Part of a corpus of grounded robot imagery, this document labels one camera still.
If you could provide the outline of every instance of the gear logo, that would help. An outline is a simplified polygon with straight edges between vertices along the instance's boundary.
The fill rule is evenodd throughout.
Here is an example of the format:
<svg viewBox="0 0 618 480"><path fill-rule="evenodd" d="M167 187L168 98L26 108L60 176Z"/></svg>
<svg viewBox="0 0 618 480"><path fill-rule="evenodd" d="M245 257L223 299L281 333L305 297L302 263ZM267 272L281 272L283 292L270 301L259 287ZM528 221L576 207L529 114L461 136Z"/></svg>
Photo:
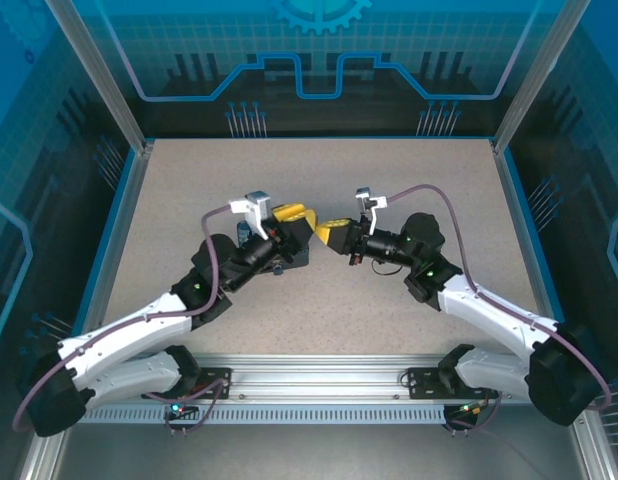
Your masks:
<svg viewBox="0 0 618 480"><path fill-rule="evenodd" d="M362 9L371 7L371 0L273 0L278 20L287 20L289 27L300 27L302 33L349 28L351 19L362 18Z"/></svg>
<svg viewBox="0 0 618 480"><path fill-rule="evenodd" d="M11 33L28 49L33 48L47 30L43 0L0 0L0 15Z"/></svg>

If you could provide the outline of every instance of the glass panel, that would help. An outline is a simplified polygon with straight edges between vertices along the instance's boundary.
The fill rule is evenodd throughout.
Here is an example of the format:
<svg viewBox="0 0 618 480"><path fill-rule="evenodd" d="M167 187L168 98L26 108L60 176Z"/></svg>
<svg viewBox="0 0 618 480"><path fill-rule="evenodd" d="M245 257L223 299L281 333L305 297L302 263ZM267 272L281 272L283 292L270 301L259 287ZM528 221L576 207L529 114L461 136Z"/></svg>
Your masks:
<svg viewBox="0 0 618 480"><path fill-rule="evenodd" d="M592 0L510 147L564 317L618 377L618 0Z"/></svg>
<svg viewBox="0 0 618 480"><path fill-rule="evenodd" d="M0 478L34 342L66 336L129 150L44 2L0 2Z"/></svg>
<svg viewBox="0 0 618 480"><path fill-rule="evenodd" d="M78 0L149 136L493 135L563 0Z"/></svg>

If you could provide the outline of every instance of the enclosure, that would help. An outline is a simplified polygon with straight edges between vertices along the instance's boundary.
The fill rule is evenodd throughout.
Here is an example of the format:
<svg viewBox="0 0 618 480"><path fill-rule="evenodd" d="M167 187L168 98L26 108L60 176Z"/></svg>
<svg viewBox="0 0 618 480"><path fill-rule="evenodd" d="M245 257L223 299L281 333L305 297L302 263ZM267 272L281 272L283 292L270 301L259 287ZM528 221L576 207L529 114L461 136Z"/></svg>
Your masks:
<svg viewBox="0 0 618 480"><path fill-rule="evenodd" d="M326 221L422 183L482 286L591 331L608 409L561 427L504 392L488 434L453 438L402 373L506 348L314 236L179 342L232 370L190 438L139 397L12 431L37 342L169 291L204 213L262 190ZM378 225L413 212L460 264L431 193ZM0 479L176 475L618 479L618 0L0 1Z"/></svg>

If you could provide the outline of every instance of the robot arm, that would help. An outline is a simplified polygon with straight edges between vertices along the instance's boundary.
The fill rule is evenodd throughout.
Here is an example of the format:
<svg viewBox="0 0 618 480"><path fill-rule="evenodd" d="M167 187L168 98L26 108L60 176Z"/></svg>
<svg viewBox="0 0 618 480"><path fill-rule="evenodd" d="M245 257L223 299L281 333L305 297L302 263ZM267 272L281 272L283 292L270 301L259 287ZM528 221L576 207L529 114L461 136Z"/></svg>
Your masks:
<svg viewBox="0 0 618 480"><path fill-rule="evenodd" d="M359 221L332 220L316 226L316 235L335 252L359 265L365 257L409 269L404 280L420 303L459 317L480 328L511 350L496 355L471 345L454 349L439 365L451 390L462 382L529 398L547 418L570 425L594 400L600 385L590 371L547 331L566 339L589 361L599 365L589 332L583 326L559 324L502 299L473 283L441 253L445 238L433 215L414 213L399 233L376 228L376 210L384 197L359 189ZM523 323L520 317L528 319Z"/></svg>
<svg viewBox="0 0 618 480"><path fill-rule="evenodd" d="M40 387L27 407L38 435L58 433L104 403L147 392L177 398L196 385L195 360L184 347L170 345L224 313L231 306L227 293L240 289L270 262L280 257L293 262L293 255L306 247L315 228L313 210L301 204L271 209L263 192L230 205L234 213L245 214L257 235L240 248L226 235L211 236L219 267L217 292L212 292L212 262L205 240L192 258L194 268L146 307L86 334L39 343L21 375L23 396L59 362L69 361ZM209 309L186 315L206 305L211 295L216 298ZM152 316L158 313L163 316ZM93 343L96 337L101 339ZM151 357L129 360L147 350L165 348Z"/></svg>

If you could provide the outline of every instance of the beige tabletop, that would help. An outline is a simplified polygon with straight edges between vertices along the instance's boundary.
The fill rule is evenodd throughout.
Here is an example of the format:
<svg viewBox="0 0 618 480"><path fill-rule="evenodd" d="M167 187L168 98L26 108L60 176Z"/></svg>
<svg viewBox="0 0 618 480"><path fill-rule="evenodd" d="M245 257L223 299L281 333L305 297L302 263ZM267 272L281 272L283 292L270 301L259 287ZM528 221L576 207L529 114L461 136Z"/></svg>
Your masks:
<svg viewBox="0 0 618 480"><path fill-rule="evenodd" d="M228 200L263 190L274 205L304 203L325 221L358 217L358 187L390 196L419 183L450 196L476 281L535 310L486 140L157 140L107 321L136 311L182 278L202 241L200 217ZM381 210L378 228L397 231L417 211L436 215L447 239L443 253L460 265L449 214L434 193L418 192ZM210 228L235 238L238 220L225 213ZM224 315L179 343L195 353L443 354L459 343L501 350L466 322L418 304L405 275L375 275L368 260L349 267L348 258L314 236L308 267L258 276L231 294Z"/></svg>

